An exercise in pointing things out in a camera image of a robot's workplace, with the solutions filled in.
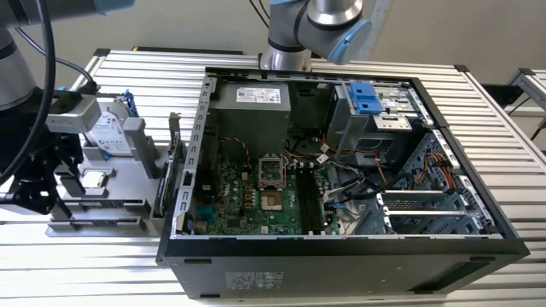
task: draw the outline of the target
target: cable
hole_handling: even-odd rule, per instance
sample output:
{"label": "cable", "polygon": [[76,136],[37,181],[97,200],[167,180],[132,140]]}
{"label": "cable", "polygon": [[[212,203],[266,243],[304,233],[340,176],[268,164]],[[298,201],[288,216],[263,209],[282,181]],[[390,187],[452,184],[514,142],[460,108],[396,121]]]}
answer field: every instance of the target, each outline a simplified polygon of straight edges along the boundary
{"label": "cable", "polygon": [[328,208],[346,210],[354,216],[360,215],[359,213],[354,212],[350,208],[347,208],[347,206],[343,203],[334,203],[334,204],[328,205]]}
{"label": "cable", "polygon": [[290,150],[290,148],[287,147],[284,147],[284,153],[291,157],[300,158],[300,159],[310,159],[310,160],[315,160],[316,157],[320,156],[320,153],[304,154],[304,153],[295,152],[294,150]]}
{"label": "cable", "polygon": [[[328,149],[330,149],[331,151],[336,152],[336,148],[335,148],[335,147],[331,147],[330,144],[327,143],[326,133],[323,133],[323,143],[324,143],[324,145],[328,147]],[[383,169],[382,169],[382,165],[380,165],[380,163],[379,163],[379,150],[355,150],[355,152],[362,152],[362,153],[364,153],[364,154],[375,154],[376,171],[378,171],[378,173],[379,173],[380,176],[382,176],[383,184],[386,184],[386,178],[384,178],[384,174],[383,174]]]}
{"label": "cable", "polygon": [[254,4],[252,0],[248,0],[248,2],[250,2],[250,4],[252,5],[252,8],[254,8],[254,10],[255,10],[255,12],[256,12],[259,18],[262,19],[262,22],[263,22],[263,24],[266,25],[266,28],[270,28],[270,25],[267,24],[266,19],[263,19],[263,16],[262,16],[262,14],[260,14],[260,12],[259,12],[259,10],[258,10],[258,7],[256,7],[256,5]]}
{"label": "cable", "polygon": [[391,181],[388,181],[384,185],[382,185],[380,187],[374,189],[374,191],[371,191],[368,193],[363,193],[363,194],[351,195],[347,199],[339,201],[338,203],[346,203],[346,202],[348,202],[351,200],[370,200],[370,199],[372,199],[378,193],[380,193],[382,191],[390,189],[398,183],[398,181],[402,180],[402,178],[407,178],[407,181],[410,182],[410,188],[412,189],[412,182],[414,182],[412,175],[410,173],[399,173],[398,176],[394,177]]}
{"label": "cable", "polygon": [[[36,49],[36,51],[40,52],[43,55],[45,55],[44,48],[41,48],[41,46],[35,42],[35,40],[27,34],[27,32],[21,28],[16,28],[16,31],[17,31],[19,35],[25,39],[28,44]],[[55,61],[59,64],[67,66],[68,68],[76,70],[85,77],[88,82],[95,82],[93,77],[89,75],[89,73],[80,66],[77,66],[76,64],[73,64],[72,62],[69,62],[69,61],[67,61],[65,59],[61,59],[61,58],[55,58]]]}
{"label": "cable", "polygon": [[238,138],[223,138],[223,139],[220,140],[220,142],[223,142],[223,141],[232,141],[232,142],[238,142],[238,143],[240,144],[240,146],[243,147],[243,149],[244,149],[244,151],[246,151],[246,154],[247,154],[247,166],[248,166],[248,169],[252,169],[252,165],[250,164],[250,152],[248,152],[247,144],[244,144],[244,142],[240,141]]}
{"label": "cable", "polygon": [[270,15],[267,14],[266,7],[263,6],[262,0],[259,0],[259,5],[260,5],[260,7],[262,7],[262,9],[263,9],[263,13],[266,14],[267,19],[271,19],[271,18],[270,18]]}
{"label": "cable", "polygon": [[55,38],[53,29],[51,28],[49,12],[47,7],[47,0],[36,0],[37,12],[41,22],[41,34],[44,36],[44,48],[45,48],[45,85],[44,92],[41,94],[41,103],[37,111],[35,125],[32,126],[28,138],[23,147],[16,155],[16,158],[11,162],[5,171],[0,175],[0,185],[8,181],[15,175],[16,171],[21,167],[28,155],[36,145],[37,139],[44,129],[45,119],[49,113],[51,101],[53,99],[55,80],[56,80],[56,65],[55,65]]}
{"label": "cable", "polygon": [[538,129],[535,130],[535,133],[533,133],[533,136],[530,137],[530,140],[531,140],[531,141],[535,140],[535,138],[538,137],[538,134],[541,133],[541,131],[542,131],[541,128],[538,128]]}
{"label": "cable", "polygon": [[509,116],[513,112],[515,112],[515,110],[518,110],[518,108],[529,101],[530,97],[527,97],[522,102],[519,102],[519,104],[515,106],[514,109],[511,109],[511,111],[507,113]]}
{"label": "cable", "polygon": [[[424,154],[423,171],[422,171],[422,173],[420,173],[418,179],[415,180],[415,182],[416,182],[418,184],[420,184],[420,182],[422,182],[423,179],[424,179],[424,176],[427,175],[428,157],[432,157],[434,162],[444,162],[444,161],[446,161],[446,158],[444,158],[439,153],[436,153],[436,152],[427,152],[427,153]],[[438,169],[439,169],[439,172],[440,172],[440,174],[442,174],[443,180],[446,181],[447,187],[448,187],[450,189],[456,188],[455,181],[452,180],[452,178],[451,178],[451,176],[450,176],[450,172],[448,172],[447,168],[443,167],[443,166],[440,166]]]}
{"label": "cable", "polygon": [[352,225],[356,221],[362,220],[363,216],[364,216],[364,215],[360,215],[358,218],[355,218],[355,219],[350,222],[350,224],[347,225],[347,227],[343,229],[343,234],[344,234],[344,235],[348,235],[348,234],[350,234],[350,233],[347,233],[347,230],[350,229],[351,225]]}

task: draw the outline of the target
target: sticker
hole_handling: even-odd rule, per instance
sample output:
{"label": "sticker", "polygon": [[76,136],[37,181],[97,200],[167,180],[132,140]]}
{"label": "sticker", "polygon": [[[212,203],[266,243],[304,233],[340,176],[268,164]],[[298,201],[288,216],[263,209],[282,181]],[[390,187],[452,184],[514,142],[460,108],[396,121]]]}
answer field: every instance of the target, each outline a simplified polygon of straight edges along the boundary
{"label": "sticker", "polygon": [[326,162],[326,160],[328,160],[328,156],[326,155],[326,153],[323,153],[319,158],[316,158],[316,162],[319,162],[320,164]]}
{"label": "sticker", "polygon": [[238,88],[238,102],[259,104],[279,104],[280,89],[278,88]]}
{"label": "sticker", "polygon": [[384,99],[384,100],[382,100],[382,105],[383,105],[383,107],[395,107],[396,103],[390,99]]}
{"label": "sticker", "polygon": [[107,153],[111,155],[131,154],[121,125],[119,124],[117,117],[111,112],[103,112],[89,133],[96,146]]}
{"label": "sticker", "polygon": [[320,151],[326,154],[328,150],[330,150],[330,146],[327,146],[326,144],[323,144],[323,145],[320,146]]}
{"label": "sticker", "polygon": [[272,290],[283,283],[284,272],[226,272],[230,290]]}

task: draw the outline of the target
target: metal frame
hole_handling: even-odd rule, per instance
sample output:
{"label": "metal frame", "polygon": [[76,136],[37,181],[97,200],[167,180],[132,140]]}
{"label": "metal frame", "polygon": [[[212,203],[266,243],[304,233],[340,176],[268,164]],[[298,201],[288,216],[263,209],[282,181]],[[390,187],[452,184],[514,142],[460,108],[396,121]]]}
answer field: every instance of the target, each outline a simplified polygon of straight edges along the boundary
{"label": "metal frame", "polygon": [[[100,60],[103,64],[93,77],[105,93],[117,92],[109,91],[113,87],[136,90],[140,115],[147,119],[147,134],[159,144],[168,142],[168,127],[160,122],[168,120],[171,111],[183,115],[180,128],[188,140],[187,132],[192,127],[188,115],[195,114],[204,67],[258,66],[256,56],[218,54],[111,51]],[[314,71],[420,78],[531,255],[448,295],[378,296],[370,293],[374,296],[226,299],[218,305],[375,306],[380,303],[394,306],[438,304],[443,307],[545,306],[546,176],[541,162],[519,145],[521,137],[511,134],[494,114],[485,112],[490,101],[477,95],[451,65],[355,62],[339,67],[315,59]],[[153,96],[147,85],[159,88],[161,96]],[[157,301],[165,304],[192,303],[172,273],[155,265],[152,256],[157,250],[157,238],[52,239],[44,235],[47,216],[16,216],[3,212],[0,220],[4,224],[0,225],[0,254],[4,256],[0,274],[7,285],[3,297],[17,298],[4,300],[7,304],[96,306],[111,304],[111,295],[116,296],[119,304],[125,305],[156,304]],[[25,259],[36,254],[40,254],[39,259]],[[28,287],[29,282],[35,282],[36,286]]]}
{"label": "metal frame", "polygon": [[[171,221],[171,227],[164,227],[164,235],[160,244],[160,252],[157,257],[161,261],[167,261],[175,275],[179,277],[181,283],[185,282],[187,276],[192,275],[193,281],[189,285],[185,285],[188,295],[192,298],[206,298],[222,296],[232,297],[236,295],[244,295],[247,297],[263,297],[280,296],[283,294],[294,295],[290,291],[290,285],[294,285],[295,276],[306,276],[308,271],[304,271],[296,263],[304,259],[307,265],[319,265],[324,259],[342,259],[344,256],[358,256],[354,259],[367,259],[368,262],[378,261],[374,269],[366,267],[366,265],[352,267],[352,270],[362,271],[364,268],[367,273],[375,277],[383,276],[382,272],[387,272],[392,268],[391,263],[379,264],[379,259],[387,256],[395,262],[412,262],[414,266],[423,265],[416,259],[427,259],[430,264],[442,263],[447,267],[456,266],[460,263],[468,262],[470,271],[459,272],[458,269],[451,273],[435,273],[434,276],[426,278],[426,282],[418,285],[412,285],[411,288],[400,290],[399,287],[404,285],[391,286],[390,291],[394,288],[399,289],[402,294],[404,291],[414,291],[415,293],[448,293],[455,289],[464,286],[475,279],[483,277],[491,271],[495,271],[509,263],[517,261],[529,254],[529,251],[523,245],[523,242],[518,238],[517,232],[510,226],[510,222],[489,190],[485,188],[485,183],[481,180],[477,170],[474,169],[468,157],[464,155],[463,148],[455,140],[455,137],[448,129],[448,124],[443,115],[440,114],[431,97],[422,85],[422,82],[416,78],[404,77],[371,77],[368,75],[351,75],[351,74],[327,74],[327,73],[296,73],[296,72],[262,72],[258,70],[243,69],[222,69],[208,68],[204,77],[204,84],[202,86],[200,102],[198,108],[198,119],[195,121],[195,130],[192,131],[191,143],[189,143],[189,155],[185,160],[184,179],[179,189],[179,199],[173,204],[172,216],[168,216]],[[275,236],[264,235],[238,235],[238,236],[208,236],[208,235],[181,235],[179,230],[180,226],[188,224],[185,220],[185,213],[189,211],[192,197],[192,188],[195,185],[196,167],[199,163],[199,154],[202,150],[202,136],[203,127],[207,120],[207,109],[210,105],[210,97],[218,86],[218,78],[226,79],[224,82],[248,80],[267,80],[267,81],[299,81],[299,82],[318,82],[339,84],[343,82],[358,81],[378,81],[376,79],[394,82],[407,82],[414,87],[420,101],[426,105],[430,116],[434,118],[435,124],[439,126],[440,135],[452,150],[454,158],[459,161],[460,171],[468,177],[468,181],[478,191],[478,195],[482,198],[493,217],[495,218],[498,227],[493,227],[494,230],[502,233],[502,237],[493,231],[493,235],[478,235],[478,237],[490,238],[490,240],[470,240],[466,237],[473,237],[474,232],[467,235],[447,235],[442,236],[443,224],[436,223],[435,228],[431,229],[431,233],[436,235],[428,240],[406,240],[406,238],[414,236],[407,235],[388,235],[388,210],[384,213],[372,213],[376,217],[374,220],[380,223],[384,221],[386,234],[376,235],[350,235],[350,237],[366,237],[372,240],[344,240],[347,235],[298,235],[288,236],[295,237],[299,240],[276,240]],[[466,212],[456,212],[463,214],[464,219],[460,223],[456,223],[456,227],[464,227],[467,223],[475,226],[475,220],[466,215]],[[451,263],[448,257],[463,255],[456,259],[455,263]],[[264,263],[259,259],[268,259],[271,263],[283,259],[283,264],[271,265]],[[203,283],[204,274],[215,280],[223,279],[223,272],[252,272],[252,271],[278,271],[282,270],[287,278],[286,290],[262,292],[256,289],[246,288],[248,291],[230,291],[230,286],[226,284]],[[363,285],[372,279],[362,279]],[[352,284],[346,279],[335,279],[340,285]],[[320,288],[322,290],[311,290],[311,280],[308,284],[300,284],[299,287],[311,296],[320,296],[326,292],[328,294],[362,294],[364,286],[359,290],[347,287],[346,290],[336,288],[336,292],[331,292],[330,289]]]}
{"label": "metal frame", "polygon": [[[529,68],[521,68],[509,80],[507,84],[519,86],[526,92],[527,96],[546,111],[546,84],[543,83],[543,80],[546,80],[546,70],[534,71]],[[535,108],[529,111],[542,113],[542,110],[535,110]]]}

